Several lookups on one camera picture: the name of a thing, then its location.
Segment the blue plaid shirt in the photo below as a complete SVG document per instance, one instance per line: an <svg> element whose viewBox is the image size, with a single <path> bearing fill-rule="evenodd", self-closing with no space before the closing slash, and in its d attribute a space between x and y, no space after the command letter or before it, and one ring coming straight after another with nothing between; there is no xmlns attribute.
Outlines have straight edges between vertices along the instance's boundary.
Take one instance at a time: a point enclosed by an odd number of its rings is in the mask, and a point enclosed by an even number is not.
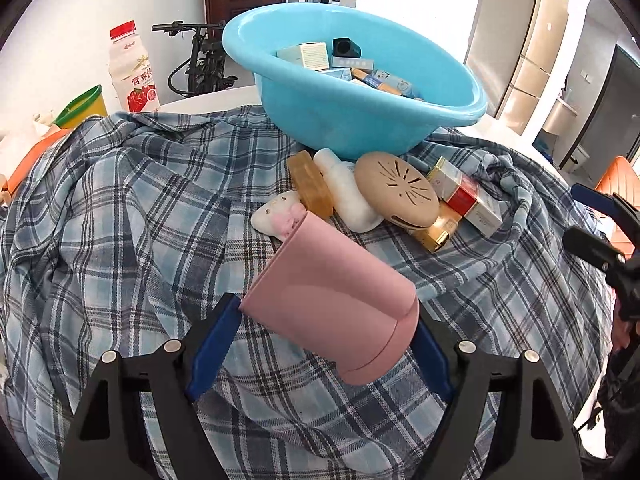
<svg viewBox="0 0 640 480"><path fill-rule="evenodd" d="M291 183L299 145L258 106L86 120L49 148L1 211L1 341L8 425L45 479L102 353L153 352L243 295L276 251L250 216ZM501 204L439 252L382 224L358 243L416 285L434 318L502 356L539 353L575 417L610 350L614 299L568 254L596 229L568 184L516 151L439 129L408 153L449 159ZM343 384L330 363L244 320L198 418L233 479L407 479L442 417L411 354L382 379Z"/></svg>

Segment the orange white tissue pack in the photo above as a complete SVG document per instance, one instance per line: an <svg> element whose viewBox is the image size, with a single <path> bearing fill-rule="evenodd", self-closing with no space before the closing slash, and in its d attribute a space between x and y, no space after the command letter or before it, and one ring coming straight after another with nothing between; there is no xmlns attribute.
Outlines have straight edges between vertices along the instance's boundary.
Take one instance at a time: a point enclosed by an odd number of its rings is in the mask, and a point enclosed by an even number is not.
<svg viewBox="0 0 640 480"><path fill-rule="evenodd" d="M40 122L1 125L1 200L8 204L45 151L64 139L70 129Z"/></svg>

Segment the pink plastic cup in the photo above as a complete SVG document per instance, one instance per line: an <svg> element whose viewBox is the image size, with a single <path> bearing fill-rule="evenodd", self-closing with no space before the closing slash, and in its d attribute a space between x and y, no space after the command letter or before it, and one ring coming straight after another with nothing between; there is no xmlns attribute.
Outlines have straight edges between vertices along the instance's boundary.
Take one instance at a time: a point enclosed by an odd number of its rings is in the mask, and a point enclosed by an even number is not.
<svg viewBox="0 0 640 480"><path fill-rule="evenodd" d="M241 310L364 385L409 347L419 318L416 286L308 212L258 275Z"/></svg>

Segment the black square cap box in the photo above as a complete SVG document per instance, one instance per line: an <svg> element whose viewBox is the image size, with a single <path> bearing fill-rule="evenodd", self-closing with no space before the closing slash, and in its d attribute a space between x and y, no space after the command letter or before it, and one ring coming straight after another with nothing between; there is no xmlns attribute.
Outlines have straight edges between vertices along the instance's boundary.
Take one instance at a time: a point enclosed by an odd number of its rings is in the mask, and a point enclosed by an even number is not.
<svg viewBox="0 0 640 480"><path fill-rule="evenodd" d="M334 58L361 58L361 48L350 38L334 38L332 44Z"/></svg>

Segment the red white cigarette pack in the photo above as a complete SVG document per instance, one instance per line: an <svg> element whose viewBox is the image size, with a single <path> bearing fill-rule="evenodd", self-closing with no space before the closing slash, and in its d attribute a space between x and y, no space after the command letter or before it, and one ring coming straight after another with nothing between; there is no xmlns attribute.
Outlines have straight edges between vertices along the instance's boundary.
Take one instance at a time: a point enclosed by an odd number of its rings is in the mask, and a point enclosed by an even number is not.
<svg viewBox="0 0 640 480"><path fill-rule="evenodd" d="M499 203L467 174L440 156L427 175L434 191L453 211L468 220L484 237L502 225Z"/></svg>

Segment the white lotion bottle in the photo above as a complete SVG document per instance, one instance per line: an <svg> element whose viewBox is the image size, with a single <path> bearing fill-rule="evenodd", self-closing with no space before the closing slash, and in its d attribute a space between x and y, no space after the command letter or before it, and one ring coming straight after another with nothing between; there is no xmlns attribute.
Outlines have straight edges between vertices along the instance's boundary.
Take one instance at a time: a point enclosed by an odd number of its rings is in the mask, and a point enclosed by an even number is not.
<svg viewBox="0 0 640 480"><path fill-rule="evenodd" d="M353 162L343 162L329 148L322 148L314 154L314 163L332 195L335 211L349 231L365 233L382 223L383 217L359 191Z"/></svg>

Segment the black bicycle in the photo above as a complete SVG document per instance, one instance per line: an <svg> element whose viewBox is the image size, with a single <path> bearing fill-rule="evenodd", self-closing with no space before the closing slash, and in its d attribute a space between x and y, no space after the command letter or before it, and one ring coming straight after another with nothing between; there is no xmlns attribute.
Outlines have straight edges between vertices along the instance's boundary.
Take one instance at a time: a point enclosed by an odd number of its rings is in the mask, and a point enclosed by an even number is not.
<svg viewBox="0 0 640 480"><path fill-rule="evenodd" d="M182 96L192 98L201 94L212 93L232 88L238 81L234 75L226 75L227 52L222 45L222 33L225 21L214 24L193 24L184 21L173 21L169 24L154 24L153 32L163 32L175 37L180 32L192 32L192 49L190 58L177 66L167 77L168 88ZM184 68L186 88L178 89L172 78Z"/></svg>

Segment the strawberry milk drink bottle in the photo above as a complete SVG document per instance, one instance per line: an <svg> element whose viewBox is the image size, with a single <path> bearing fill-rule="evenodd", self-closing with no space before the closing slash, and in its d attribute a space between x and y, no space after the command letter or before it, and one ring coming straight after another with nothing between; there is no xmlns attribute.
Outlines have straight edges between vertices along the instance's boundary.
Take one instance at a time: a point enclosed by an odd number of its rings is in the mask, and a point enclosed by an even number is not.
<svg viewBox="0 0 640 480"><path fill-rule="evenodd" d="M137 34L136 23L128 21L110 30L108 72L119 103L125 112L155 112L160 108L149 53Z"/></svg>

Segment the gold blue cigarette pack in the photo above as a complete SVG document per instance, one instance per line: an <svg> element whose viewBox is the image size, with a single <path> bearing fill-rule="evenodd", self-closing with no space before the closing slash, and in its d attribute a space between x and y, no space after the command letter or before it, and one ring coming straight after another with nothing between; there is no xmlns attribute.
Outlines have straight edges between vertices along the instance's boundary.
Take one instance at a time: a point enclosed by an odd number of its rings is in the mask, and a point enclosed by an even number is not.
<svg viewBox="0 0 640 480"><path fill-rule="evenodd" d="M437 252L457 231L462 217L443 200L439 202L439 216L426 230L410 230L409 234L429 252Z"/></svg>

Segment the white teal small box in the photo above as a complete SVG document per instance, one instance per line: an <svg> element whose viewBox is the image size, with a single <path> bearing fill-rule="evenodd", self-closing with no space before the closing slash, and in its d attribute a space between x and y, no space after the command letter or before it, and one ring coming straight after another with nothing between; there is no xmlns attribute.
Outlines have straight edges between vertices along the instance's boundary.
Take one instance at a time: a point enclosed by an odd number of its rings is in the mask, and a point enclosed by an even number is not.
<svg viewBox="0 0 640 480"><path fill-rule="evenodd" d="M315 72L330 68L328 50L324 42L307 42L282 48L277 50L276 57Z"/></svg>

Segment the orange chair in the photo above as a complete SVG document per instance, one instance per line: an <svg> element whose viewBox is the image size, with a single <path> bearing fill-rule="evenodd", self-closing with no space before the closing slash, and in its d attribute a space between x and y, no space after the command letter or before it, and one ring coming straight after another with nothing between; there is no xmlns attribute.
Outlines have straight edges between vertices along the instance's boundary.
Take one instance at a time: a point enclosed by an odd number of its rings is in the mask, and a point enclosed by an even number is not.
<svg viewBox="0 0 640 480"><path fill-rule="evenodd" d="M596 185L604 194L620 194L627 202L639 208L639 177L634 167L623 156L616 156ZM634 244L611 219L604 220L604 232L612 245L627 258L634 253Z"/></svg>

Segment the silver refrigerator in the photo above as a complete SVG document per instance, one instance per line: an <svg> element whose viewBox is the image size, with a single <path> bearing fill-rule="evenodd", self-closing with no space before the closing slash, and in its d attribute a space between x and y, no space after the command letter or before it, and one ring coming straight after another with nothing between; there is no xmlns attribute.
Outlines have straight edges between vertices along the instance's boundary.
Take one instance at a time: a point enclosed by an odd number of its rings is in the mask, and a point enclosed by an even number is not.
<svg viewBox="0 0 640 480"><path fill-rule="evenodd" d="M465 65L487 114L524 132L547 87L568 20L568 0L478 0Z"/></svg>

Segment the small blue white box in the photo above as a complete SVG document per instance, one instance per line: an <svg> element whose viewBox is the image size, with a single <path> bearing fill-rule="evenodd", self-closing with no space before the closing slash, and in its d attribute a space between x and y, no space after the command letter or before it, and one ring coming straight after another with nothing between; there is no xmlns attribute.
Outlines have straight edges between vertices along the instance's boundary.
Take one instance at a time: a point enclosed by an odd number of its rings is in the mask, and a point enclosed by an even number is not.
<svg viewBox="0 0 640 480"><path fill-rule="evenodd" d="M398 96L404 96L409 99L419 96L411 82L385 70L372 70L370 76L376 88L390 90L390 92L398 94Z"/></svg>

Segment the white pink plush toy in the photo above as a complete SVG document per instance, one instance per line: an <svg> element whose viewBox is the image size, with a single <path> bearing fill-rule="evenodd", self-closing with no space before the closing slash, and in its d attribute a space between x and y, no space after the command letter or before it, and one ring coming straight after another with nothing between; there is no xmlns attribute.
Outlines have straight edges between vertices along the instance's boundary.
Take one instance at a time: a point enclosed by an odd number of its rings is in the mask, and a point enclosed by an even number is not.
<svg viewBox="0 0 640 480"><path fill-rule="evenodd" d="M286 191L260 206L250 224L259 233L284 242L306 217L307 209L296 191Z"/></svg>

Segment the tan round vented case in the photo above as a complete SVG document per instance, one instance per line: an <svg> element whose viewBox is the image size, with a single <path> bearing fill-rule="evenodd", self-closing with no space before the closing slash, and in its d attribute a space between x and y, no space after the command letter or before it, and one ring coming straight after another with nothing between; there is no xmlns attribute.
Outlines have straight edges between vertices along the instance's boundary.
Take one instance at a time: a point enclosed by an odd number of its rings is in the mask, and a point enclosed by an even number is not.
<svg viewBox="0 0 640 480"><path fill-rule="evenodd" d="M355 180L369 205L385 220L423 231L439 216L439 199L419 170L388 153L370 152L356 161Z"/></svg>

